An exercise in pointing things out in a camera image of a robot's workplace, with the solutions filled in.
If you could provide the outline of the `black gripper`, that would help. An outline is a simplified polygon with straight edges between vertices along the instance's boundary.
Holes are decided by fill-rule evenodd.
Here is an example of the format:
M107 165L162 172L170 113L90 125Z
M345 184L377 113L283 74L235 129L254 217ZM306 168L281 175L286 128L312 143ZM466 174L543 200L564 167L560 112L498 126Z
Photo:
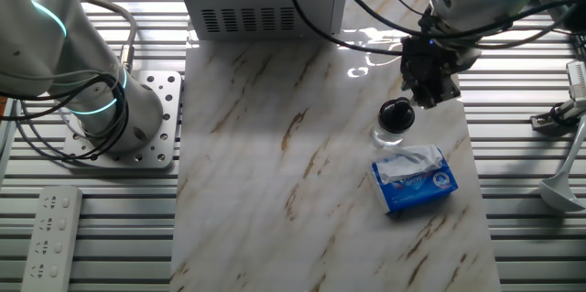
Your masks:
M475 48L445 48L431 38L404 37L401 39L402 58L400 72L404 82L415 82L411 86L415 103L430 109L435 105L457 99L461 90L453 79L440 79L440 76L468 70L480 57L481 51ZM435 81L433 86L428 82Z

